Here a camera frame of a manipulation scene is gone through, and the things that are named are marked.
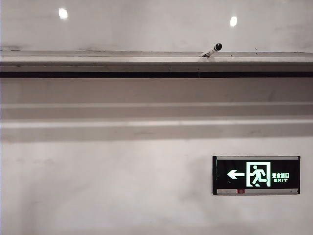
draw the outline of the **red indicator light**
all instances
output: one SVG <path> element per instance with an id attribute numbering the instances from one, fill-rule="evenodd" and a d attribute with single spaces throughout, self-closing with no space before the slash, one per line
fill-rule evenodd
<path id="1" fill-rule="evenodd" d="M 245 193 L 245 189 L 244 188 L 237 189 L 237 193 L 238 194 L 243 194 L 243 193 Z"/>

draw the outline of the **white ceiling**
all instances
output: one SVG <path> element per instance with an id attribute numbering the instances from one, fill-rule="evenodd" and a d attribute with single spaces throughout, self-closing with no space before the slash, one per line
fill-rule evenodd
<path id="1" fill-rule="evenodd" d="M 313 0 L 2 0 L 1 48 L 313 52 L 312 10 Z"/>

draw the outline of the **black sign panel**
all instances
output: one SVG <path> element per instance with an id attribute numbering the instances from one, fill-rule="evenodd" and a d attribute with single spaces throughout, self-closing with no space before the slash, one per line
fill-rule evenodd
<path id="1" fill-rule="evenodd" d="M 299 193 L 298 156 L 213 156 L 213 194 Z"/>

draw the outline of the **white arrow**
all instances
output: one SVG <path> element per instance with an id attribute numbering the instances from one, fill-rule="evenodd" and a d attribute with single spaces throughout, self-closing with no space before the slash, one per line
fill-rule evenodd
<path id="1" fill-rule="evenodd" d="M 231 170 L 227 175 L 232 178 L 232 179 L 236 179 L 237 177 L 236 176 L 245 176 L 244 173 L 236 173 L 237 170 Z"/>

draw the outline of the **exit sign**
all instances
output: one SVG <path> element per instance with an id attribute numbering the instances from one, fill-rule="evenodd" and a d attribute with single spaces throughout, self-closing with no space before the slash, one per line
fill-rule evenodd
<path id="1" fill-rule="evenodd" d="M 213 194 L 300 193 L 300 157 L 213 156 Z"/>

